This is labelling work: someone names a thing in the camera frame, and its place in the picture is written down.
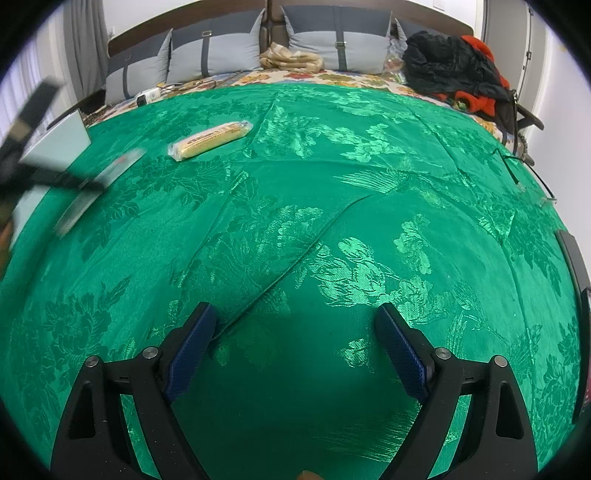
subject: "black jacket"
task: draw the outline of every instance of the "black jacket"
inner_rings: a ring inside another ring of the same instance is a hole
[[[421,31],[412,35],[407,45],[402,59],[408,85],[416,92],[432,95],[461,90],[474,96],[510,100],[495,64],[460,37]]]

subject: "hand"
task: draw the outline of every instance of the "hand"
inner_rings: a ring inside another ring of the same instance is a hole
[[[295,480],[323,480],[323,478],[308,470],[304,470]]]
[[[0,280],[4,277],[6,267],[10,261],[10,242],[12,240],[13,231],[14,224],[11,219],[0,232]]]

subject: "blue gripper pad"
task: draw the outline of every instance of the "blue gripper pad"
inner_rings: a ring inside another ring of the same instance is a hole
[[[172,403],[187,391],[195,369],[212,339],[215,327],[215,309],[208,305],[170,362],[168,384],[164,390],[164,396],[169,402]]]
[[[375,316],[375,331],[384,346],[407,395],[422,405],[427,401],[427,368],[390,313],[382,306]]]

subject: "gray pillow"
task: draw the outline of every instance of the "gray pillow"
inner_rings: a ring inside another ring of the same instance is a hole
[[[259,68],[264,11],[236,12],[174,30],[168,83]]]
[[[166,81],[172,30],[109,58],[105,103],[114,105]]]
[[[290,50],[321,55],[325,69],[382,73],[392,12],[331,5],[282,8]]]

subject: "green bedspread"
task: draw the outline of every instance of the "green bedspread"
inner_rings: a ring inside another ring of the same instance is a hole
[[[254,129],[241,140],[182,163],[166,155],[170,142],[244,119]],[[570,432],[580,358],[554,238],[563,225],[472,119],[374,90],[252,85],[148,105],[89,133],[72,171],[147,154],[62,240],[52,228],[72,194],[50,192],[0,284],[0,393],[45,461],[85,357],[135,356],[199,301],[219,312],[216,340],[174,410],[213,480],[304,468],[379,477],[418,411],[375,340],[387,301],[458,357],[509,359],[541,464]]]

